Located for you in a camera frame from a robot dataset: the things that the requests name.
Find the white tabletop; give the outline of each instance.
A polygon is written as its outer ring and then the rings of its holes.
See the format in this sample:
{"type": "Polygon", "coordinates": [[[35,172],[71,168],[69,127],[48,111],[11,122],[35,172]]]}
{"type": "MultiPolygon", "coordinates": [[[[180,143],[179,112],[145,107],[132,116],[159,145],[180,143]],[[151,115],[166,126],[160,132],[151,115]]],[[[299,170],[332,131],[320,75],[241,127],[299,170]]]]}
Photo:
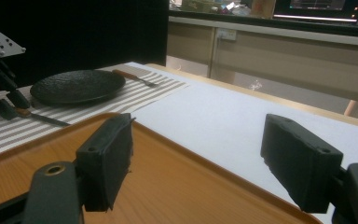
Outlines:
{"type": "MultiPolygon", "coordinates": [[[[153,71],[137,63],[130,63],[153,71]]],[[[260,156],[265,117],[287,117],[344,153],[342,167],[358,162],[358,126],[238,91],[156,70],[189,84],[175,94],[132,113],[137,122],[228,169],[262,189],[294,203],[260,156]]],[[[315,215],[331,223],[327,215],[315,215]]]]}

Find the black backdrop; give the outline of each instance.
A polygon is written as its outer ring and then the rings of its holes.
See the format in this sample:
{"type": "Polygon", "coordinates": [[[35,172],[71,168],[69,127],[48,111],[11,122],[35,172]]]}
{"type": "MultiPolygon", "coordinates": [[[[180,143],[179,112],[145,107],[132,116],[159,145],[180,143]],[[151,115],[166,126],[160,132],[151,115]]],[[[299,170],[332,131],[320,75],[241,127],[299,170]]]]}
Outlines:
{"type": "Polygon", "coordinates": [[[19,86],[117,63],[165,65],[167,0],[0,0],[0,32],[27,48],[4,58],[19,86]]]}

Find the striped cloth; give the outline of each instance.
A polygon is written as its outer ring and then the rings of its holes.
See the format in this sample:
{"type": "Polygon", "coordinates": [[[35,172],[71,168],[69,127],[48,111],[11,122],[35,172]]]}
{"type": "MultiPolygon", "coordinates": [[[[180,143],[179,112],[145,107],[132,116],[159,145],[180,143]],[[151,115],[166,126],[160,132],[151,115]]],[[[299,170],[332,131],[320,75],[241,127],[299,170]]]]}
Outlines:
{"type": "MultiPolygon", "coordinates": [[[[97,105],[54,107],[38,103],[30,94],[31,86],[19,90],[31,102],[32,107],[29,109],[31,112],[73,124],[105,112],[131,113],[188,86],[184,82],[126,64],[109,67],[109,70],[113,69],[120,69],[159,85],[156,88],[150,88],[142,82],[127,80],[124,88],[117,93],[115,98],[109,101],[97,105]]],[[[6,98],[6,94],[7,92],[0,91],[0,99],[6,98]]],[[[59,129],[60,127],[35,119],[4,120],[0,117],[0,153],[59,129]]]]}

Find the wooden tray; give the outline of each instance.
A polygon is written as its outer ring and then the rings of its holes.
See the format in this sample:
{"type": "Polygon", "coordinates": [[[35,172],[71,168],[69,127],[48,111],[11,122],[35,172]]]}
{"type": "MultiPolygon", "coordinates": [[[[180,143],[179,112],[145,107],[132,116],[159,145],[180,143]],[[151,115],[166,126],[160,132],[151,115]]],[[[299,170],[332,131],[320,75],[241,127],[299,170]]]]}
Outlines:
{"type": "MultiPolygon", "coordinates": [[[[0,154],[0,203],[28,191],[32,175],[76,150],[102,114],[0,154]]],[[[86,223],[320,223],[315,217],[133,122],[134,156],[113,211],[86,223]]]]}

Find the electrical socket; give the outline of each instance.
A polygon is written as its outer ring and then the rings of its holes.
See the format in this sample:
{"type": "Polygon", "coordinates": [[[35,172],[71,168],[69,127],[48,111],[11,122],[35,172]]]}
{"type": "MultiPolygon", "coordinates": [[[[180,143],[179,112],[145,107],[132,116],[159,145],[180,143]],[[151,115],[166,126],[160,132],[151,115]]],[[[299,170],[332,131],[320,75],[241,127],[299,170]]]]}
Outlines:
{"type": "Polygon", "coordinates": [[[217,28],[217,38],[222,38],[226,40],[236,40],[237,39],[237,31],[224,29],[224,28],[217,28]]]}

